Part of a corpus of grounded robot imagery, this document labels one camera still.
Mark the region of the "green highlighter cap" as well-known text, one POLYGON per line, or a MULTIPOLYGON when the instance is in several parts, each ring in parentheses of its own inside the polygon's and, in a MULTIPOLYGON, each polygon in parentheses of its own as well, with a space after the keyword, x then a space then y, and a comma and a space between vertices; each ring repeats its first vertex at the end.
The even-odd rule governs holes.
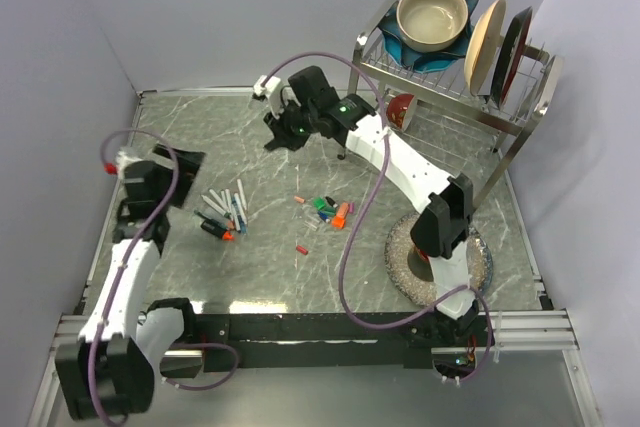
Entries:
POLYGON ((326 203, 322 198, 315 198, 313 205, 317 210, 322 210, 326 206, 326 203))

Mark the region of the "teal star shaped plate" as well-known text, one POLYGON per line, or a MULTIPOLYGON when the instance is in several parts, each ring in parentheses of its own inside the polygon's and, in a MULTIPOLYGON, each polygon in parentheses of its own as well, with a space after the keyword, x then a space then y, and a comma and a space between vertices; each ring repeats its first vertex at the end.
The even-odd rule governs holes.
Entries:
POLYGON ((469 8, 469 18, 456 41, 443 50, 428 53, 417 52, 402 41, 396 21, 398 2, 392 5, 378 23, 378 29, 382 32, 384 38, 384 48, 396 64, 407 70, 419 73, 437 72, 447 69, 449 65, 466 56, 473 32, 471 15, 474 13, 479 0, 466 0, 469 8))

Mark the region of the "red black mug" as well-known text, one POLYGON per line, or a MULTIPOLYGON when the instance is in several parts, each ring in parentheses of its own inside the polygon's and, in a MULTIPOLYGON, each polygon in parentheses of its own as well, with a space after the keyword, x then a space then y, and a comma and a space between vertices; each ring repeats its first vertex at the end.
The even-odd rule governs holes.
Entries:
POLYGON ((411 273, 420 280, 425 282, 434 280, 429 258, 415 246, 411 247, 407 254, 407 265, 411 273))

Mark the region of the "black orange highlighter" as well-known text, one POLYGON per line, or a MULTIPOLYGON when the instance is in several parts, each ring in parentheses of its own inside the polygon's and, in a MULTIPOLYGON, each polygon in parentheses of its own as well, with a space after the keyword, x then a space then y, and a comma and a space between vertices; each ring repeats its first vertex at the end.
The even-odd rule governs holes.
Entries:
POLYGON ((223 227, 215 222, 209 221, 209 220, 204 220, 201 224, 200 224, 200 228, 209 233, 210 235, 213 235, 214 237, 223 240, 223 241, 233 241, 234 240, 234 236, 231 233, 231 231, 229 229, 227 229, 226 227, 223 227))

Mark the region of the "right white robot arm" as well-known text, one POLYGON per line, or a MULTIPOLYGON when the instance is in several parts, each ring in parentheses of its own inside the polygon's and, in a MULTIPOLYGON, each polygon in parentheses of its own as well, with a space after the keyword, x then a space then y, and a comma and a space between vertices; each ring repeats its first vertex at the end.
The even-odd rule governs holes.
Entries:
POLYGON ((313 134, 333 140, 382 172, 418 214, 410 239, 416 254, 429 262, 435 281, 439 337, 460 345, 473 331, 466 314, 474 301, 462 287, 470 282, 466 260, 473 186, 422 157, 384 126, 382 116, 357 94, 339 96, 324 72, 311 66, 287 81, 261 76, 255 98, 267 101, 264 122, 273 134, 265 148, 296 151, 313 134))

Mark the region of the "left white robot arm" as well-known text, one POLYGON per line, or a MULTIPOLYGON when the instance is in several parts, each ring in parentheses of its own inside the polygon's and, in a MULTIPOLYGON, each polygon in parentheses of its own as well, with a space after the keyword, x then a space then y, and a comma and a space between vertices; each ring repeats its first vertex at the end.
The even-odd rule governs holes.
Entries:
POLYGON ((168 151, 168 168, 123 148, 115 164, 124 197, 112 230, 111 263, 98 300, 78 339, 58 348, 55 367, 71 418, 101 416, 123 421, 151 405, 160 363, 172 345, 191 346, 199 325, 188 299, 171 298, 150 306, 150 319, 138 322, 147 286, 169 234, 170 207, 183 206, 206 155, 168 151))

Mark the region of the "black plate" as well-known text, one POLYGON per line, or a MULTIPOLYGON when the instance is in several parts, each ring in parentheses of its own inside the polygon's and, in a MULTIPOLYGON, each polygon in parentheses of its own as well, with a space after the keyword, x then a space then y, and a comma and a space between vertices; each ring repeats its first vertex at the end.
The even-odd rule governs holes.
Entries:
POLYGON ((509 89, 515 78, 525 50, 532 18, 533 8, 525 8, 512 18, 504 36, 490 90, 490 99, 498 109, 506 102, 509 89))

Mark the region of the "green capped marker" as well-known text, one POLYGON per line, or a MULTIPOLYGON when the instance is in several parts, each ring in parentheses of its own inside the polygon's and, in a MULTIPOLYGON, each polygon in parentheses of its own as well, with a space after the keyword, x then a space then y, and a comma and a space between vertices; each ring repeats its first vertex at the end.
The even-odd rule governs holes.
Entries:
POLYGON ((208 197, 205 194, 201 195, 201 198, 203 200, 203 202, 209 206, 211 209, 213 209, 214 211, 216 211, 219 215, 223 216, 223 217, 227 217, 228 213, 227 210, 222 207, 221 205, 219 205, 216 201, 214 201, 212 198, 208 197))
POLYGON ((222 201, 223 207, 230 214, 231 213, 231 207, 230 207, 229 202, 227 201, 226 191, 224 189, 219 191, 219 197, 220 197, 220 199, 222 201))

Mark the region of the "small red bowl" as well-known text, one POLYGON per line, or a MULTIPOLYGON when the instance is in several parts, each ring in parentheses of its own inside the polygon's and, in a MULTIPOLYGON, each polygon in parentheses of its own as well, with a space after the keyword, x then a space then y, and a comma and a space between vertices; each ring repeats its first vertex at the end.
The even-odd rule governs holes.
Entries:
POLYGON ((409 93, 401 93, 388 102, 386 117, 393 127, 404 132, 409 127, 416 109, 416 97, 409 93))

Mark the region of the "steel dish rack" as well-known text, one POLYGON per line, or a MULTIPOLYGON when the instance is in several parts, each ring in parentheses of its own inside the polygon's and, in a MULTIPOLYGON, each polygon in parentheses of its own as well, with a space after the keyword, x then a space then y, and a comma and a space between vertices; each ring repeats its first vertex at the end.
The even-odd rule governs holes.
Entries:
POLYGON ((418 73, 395 63, 384 49, 378 25, 391 16, 397 4, 398 0, 384 0, 367 21, 357 36, 353 62, 373 77, 389 98, 396 93, 412 94, 419 106, 493 136, 491 151, 500 160, 484 185, 476 189, 473 205, 479 207, 549 110, 564 58, 525 44, 516 57, 516 72, 507 96, 498 104, 489 94, 469 91, 462 61, 435 73, 418 73))

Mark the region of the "orange highlighter cap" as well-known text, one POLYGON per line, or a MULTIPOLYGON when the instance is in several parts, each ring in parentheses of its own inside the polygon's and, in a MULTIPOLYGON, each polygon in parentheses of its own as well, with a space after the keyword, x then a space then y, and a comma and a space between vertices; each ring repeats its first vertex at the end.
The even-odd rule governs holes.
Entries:
POLYGON ((331 220, 331 225, 334 228, 336 228, 338 230, 341 230, 341 229, 344 228, 345 222, 346 222, 346 220, 343 217, 335 216, 331 220))

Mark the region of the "dark blue pen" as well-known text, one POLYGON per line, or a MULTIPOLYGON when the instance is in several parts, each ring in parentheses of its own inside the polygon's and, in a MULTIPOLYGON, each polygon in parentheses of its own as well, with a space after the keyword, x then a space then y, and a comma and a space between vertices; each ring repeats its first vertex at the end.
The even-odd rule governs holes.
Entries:
POLYGON ((247 233, 247 226, 246 226, 246 223, 244 222, 244 220, 242 218, 242 215, 240 213, 238 205, 234 204, 233 208, 234 208, 234 211, 235 211, 235 214, 236 214, 236 217, 237 217, 237 226, 239 227, 239 231, 242 234, 246 234, 247 233))

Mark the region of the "beige ceramic bowl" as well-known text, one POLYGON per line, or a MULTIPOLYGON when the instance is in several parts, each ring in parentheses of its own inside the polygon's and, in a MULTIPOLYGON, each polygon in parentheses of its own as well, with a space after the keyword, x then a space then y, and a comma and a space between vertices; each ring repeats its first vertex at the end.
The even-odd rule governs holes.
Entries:
POLYGON ((399 0, 396 21, 411 49, 436 52, 452 45, 469 18, 466 0, 399 0))

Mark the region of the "speckled grey plate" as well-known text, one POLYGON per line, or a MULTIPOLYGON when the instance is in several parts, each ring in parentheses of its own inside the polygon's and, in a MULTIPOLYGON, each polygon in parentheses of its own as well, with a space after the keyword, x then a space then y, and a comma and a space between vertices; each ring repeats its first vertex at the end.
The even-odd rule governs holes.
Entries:
MULTIPOLYGON (((414 246, 410 230, 418 217, 417 213, 408 213, 393 225, 384 256, 388 276, 396 288, 415 305, 426 307, 440 297, 436 283, 415 277, 407 265, 407 254, 414 246)), ((471 284, 484 294, 492 282, 494 262, 487 243, 473 226, 469 230, 466 256, 471 284)))

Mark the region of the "beige plate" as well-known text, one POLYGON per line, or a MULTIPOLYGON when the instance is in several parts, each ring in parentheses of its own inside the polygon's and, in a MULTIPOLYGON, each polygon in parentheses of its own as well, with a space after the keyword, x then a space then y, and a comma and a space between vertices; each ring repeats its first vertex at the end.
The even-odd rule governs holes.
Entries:
POLYGON ((495 0, 481 15, 473 30, 464 62, 466 86, 479 94, 492 65, 507 9, 506 0, 495 0))

